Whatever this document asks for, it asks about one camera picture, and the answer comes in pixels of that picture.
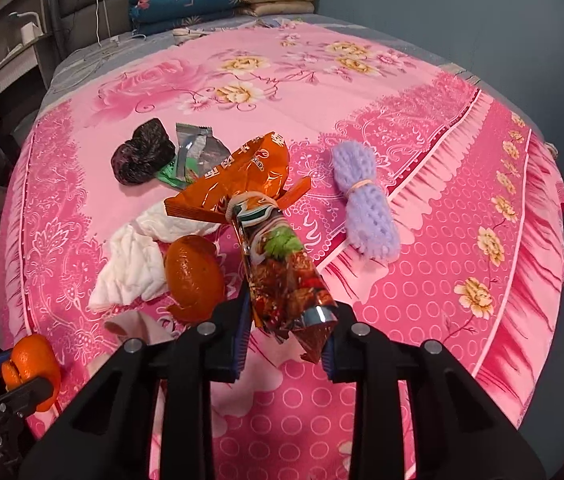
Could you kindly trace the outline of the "pink floral bed sheet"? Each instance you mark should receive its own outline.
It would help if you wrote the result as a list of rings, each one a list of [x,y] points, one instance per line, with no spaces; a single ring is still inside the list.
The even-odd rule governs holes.
[[[564,282],[519,114],[377,42],[206,32],[46,106],[0,223],[23,479],[541,479]]]

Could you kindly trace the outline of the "orange brown snack bag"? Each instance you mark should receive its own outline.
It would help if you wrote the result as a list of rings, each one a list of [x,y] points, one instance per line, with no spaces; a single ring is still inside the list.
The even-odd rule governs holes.
[[[232,226],[256,325],[278,341],[294,336],[304,350],[302,359],[317,363],[337,324],[336,302],[284,216],[311,189],[311,178],[286,188],[289,172],[283,136],[269,132],[246,142],[164,205],[168,216]]]

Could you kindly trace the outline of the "white desk lamp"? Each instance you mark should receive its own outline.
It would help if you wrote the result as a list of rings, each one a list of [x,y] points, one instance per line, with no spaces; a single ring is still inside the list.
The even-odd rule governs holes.
[[[27,20],[20,28],[20,39],[24,47],[43,36],[41,20],[37,12],[11,12],[9,19],[16,22]]]

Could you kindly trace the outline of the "pink cloth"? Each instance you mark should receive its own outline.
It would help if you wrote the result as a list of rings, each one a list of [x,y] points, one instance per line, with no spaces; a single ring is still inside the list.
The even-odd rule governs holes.
[[[121,344],[129,339],[140,339],[144,344],[154,346],[154,344],[176,339],[173,333],[168,332],[154,318],[135,310],[108,318],[104,322],[104,328],[113,334]]]

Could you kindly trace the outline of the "small dark purple plastic bag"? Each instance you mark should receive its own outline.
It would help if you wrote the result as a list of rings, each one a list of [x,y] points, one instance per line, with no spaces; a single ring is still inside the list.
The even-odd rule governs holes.
[[[176,147],[158,118],[135,128],[111,158],[115,179],[122,185],[145,184],[176,156]]]

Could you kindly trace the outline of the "green silver snack wrapper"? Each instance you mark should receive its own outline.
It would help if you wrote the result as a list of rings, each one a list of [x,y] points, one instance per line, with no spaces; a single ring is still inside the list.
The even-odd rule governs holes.
[[[177,122],[176,133],[176,156],[155,175],[172,188],[183,190],[230,156],[210,127]]]

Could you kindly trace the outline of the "orange peel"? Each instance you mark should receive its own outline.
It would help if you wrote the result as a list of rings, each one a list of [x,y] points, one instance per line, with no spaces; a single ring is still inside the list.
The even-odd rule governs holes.
[[[31,334],[22,338],[11,350],[10,356],[1,364],[1,376],[8,391],[42,377],[53,387],[48,400],[37,406],[40,413],[49,411],[60,392],[62,369],[53,348],[45,336]]]
[[[165,276],[171,298],[171,316],[181,324],[208,321],[227,298],[224,274],[215,244],[198,235],[175,240],[165,255]]]

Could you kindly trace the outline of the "white tissue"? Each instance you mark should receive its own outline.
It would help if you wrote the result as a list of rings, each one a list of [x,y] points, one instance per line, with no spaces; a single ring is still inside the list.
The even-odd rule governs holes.
[[[172,243],[188,235],[206,236],[219,228],[217,223],[168,216],[163,202],[158,202],[143,211],[131,224],[141,235],[162,243]]]
[[[130,306],[140,298],[150,301],[167,292],[160,246],[127,223],[108,241],[110,260],[96,278],[88,309],[104,312],[114,306]]]

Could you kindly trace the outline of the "purple foam fruit net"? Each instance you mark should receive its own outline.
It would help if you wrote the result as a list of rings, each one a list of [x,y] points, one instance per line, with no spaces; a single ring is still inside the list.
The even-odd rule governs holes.
[[[387,196],[376,183],[373,151],[356,141],[332,148],[334,180],[346,202],[348,244],[363,257],[395,260],[401,242]]]

